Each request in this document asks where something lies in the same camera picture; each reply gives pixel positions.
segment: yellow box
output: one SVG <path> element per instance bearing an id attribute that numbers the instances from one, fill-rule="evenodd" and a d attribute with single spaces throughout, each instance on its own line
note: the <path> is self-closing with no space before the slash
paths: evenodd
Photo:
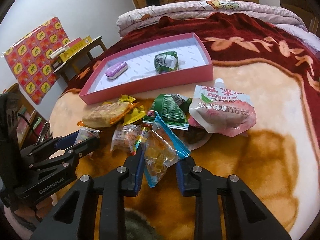
<path id="1" fill-rule="evenodd" d="M 66 62 L 70 57 L 72 57 L 79 50 L 81 50 L 84 46 L 88 45 L 91 42 L 92 42 L 92 39 L 90 36 L 84 38 L 83 40 L 81 40 L 78 43 L 76 43 L 75 45 L 73 45 L 70 49 L 68 49 L 64 53 L 60 54 L 59 59 L 61 59 L 62 62 Z"/>

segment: green snack package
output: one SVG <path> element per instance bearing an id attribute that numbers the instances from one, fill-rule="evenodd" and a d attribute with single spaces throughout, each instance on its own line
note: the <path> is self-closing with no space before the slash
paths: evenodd
<path id="1" fill-rule="evenodd" d="M 143 123 L 153 124 L 156 112 L 170 128 L 188 130 L 189 123 L 184 113 L 188 112 L 191 98 L 178 94 L 160 94 L 142 119 Z"/>
<path id="2" fill-rule="evenodd" d="M 175 51 L 168 51 L 155 56 L 155 68 L 160 74 L 177 70 L 178 67 L 178 55 Z"/>

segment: table leg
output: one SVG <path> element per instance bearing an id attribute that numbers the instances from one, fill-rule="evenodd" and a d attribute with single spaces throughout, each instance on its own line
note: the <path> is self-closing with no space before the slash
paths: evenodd
<path id="1" fill-rule="evenodd" d="M 62 78 L 65 80 L 65 82 L 66 82 L 67 85 L 68 85 L 70 80 L 68 79 L 67 75 L 66 75 L 64 72 L 61 72 L 61 73 L 60 73 L 60 76 L 62 76 Z"/>
<path id="2" fill-rule="evenodd" d="M 78 69 L 78 67 L 75 64 L 71 64 L 71 66 L 75 70 L 76 74 L 80 74 L 80 70 Z"/>
<path id="3" fill-rule="evenodd" d="M 106 48 L 106 46 L 104 46 L 103 42 L 100 43 L 100 47 L 101 47 L 101 49 L 102 49 L 103 51 L 106 51 L 106 50 L 107 50 L 107 48 Z"/>
<path id="4" fill-rule="evenodd" d="M 89 57 L 89 59 L 90 59 L 90 60 L 93 60 L 93 57 L 92 57 L 92 55 L 91 55 L 90 51 L 89 51 L 89 52 L 87 52 L 87 55 L 88 55 L 88 57 Z"/>

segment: bed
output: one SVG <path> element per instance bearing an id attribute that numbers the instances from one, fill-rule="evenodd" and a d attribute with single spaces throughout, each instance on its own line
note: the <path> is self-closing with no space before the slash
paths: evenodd
<path id="1" fill-rule="evenodd" d="M 293 240 L 307 239 L 320 210 L 320 41 L 308 33 L 303 21 L 285 8 L 210 0 L 134 10 L 120 16 L 117 24 L 122 40 L 90 62 L 57 101 L 50 117 L 53 136 L 79 129 L 77 122 L 92 106 L 78 93 L 103 58 L 147 41 L 194 32 L 211 56 L 214 78 L 223 78 L 226 87 L 251 96 L 257 124 L 248 137 L 213 134 L 192 157 L 215 175 L 237 174 Z M 133 96 L 148 109 L 161 93 L 192 97 L 194 87 Z M 113 131 L 114 127 L 105 129 L 99 150 L 80 160 L 78 178 L 101 176 L 123 163 L 125 153 L 110 153 Z M 58 199 L 70 187 L 58 192 Z M 142 213 L 164 239 L 193 239 L 195 200 L 180 195 L 174 168 L 155 188 L 144 179 L 139 195 L 126 198 L 125 206 Z"/>

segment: metal bolt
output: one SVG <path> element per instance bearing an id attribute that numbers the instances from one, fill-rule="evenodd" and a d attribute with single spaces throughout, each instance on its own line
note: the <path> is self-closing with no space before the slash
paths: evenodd
<path id="1" fill-rule="evenodd" d="M 118 171 L 119 173 L 123 173 L 123 172 L 125 172 L 126 170 L 127 170 L 127 168 L 124 167 L 124 166 L 120 166 L 120 167 L 117 168 L 117 171 Z"/>
<path id="2" fill-rule="evenodd" d="M 239 180 L 239 177 L 238 177 L 237 175 L 231 175 L 231 176 L 230 176 L 230 180 L 231 180 L 232 182 L 237 182 L 237 181 Z"/>
<path id="3" fill-rule="evenodd" d="M 89 179 L 90 179 L 89 175 L 82 175 L 82 176 L 80 177 L 80 180 L 81 180 L 82 182 L 86 182 L 86 181 L 88 181 Z"/>
<path id="4" fill-rule="evenodd" d="M 202 167 L 200 167 L 200 166 L 194 166 L 194 167 L 192 168 L 192 170 L 193 170 L 194 172 L 201 172 L 201 171 L 202 171 Z"/>

